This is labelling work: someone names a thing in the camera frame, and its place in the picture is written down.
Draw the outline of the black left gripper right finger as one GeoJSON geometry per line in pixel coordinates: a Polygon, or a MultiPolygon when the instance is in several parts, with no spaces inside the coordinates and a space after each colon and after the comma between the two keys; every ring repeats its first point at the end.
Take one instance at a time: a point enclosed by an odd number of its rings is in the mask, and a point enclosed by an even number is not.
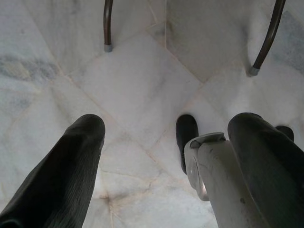
{"type": "Polygon", "coordinates": [[[249,193],[271,228],[304,226],[304,152],[261,116],[240,113],[228,136],[249,193]]]}

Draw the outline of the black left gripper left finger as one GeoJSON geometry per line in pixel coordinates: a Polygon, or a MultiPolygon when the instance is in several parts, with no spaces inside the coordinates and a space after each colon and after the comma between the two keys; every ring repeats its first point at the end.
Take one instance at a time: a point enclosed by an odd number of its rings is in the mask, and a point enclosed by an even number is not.
{"type": "Polygon", "coordinates": [[[82,227],[104,140],[102,118],[79,117],[18,188],[1,212],[1,227],[82,227]]]}

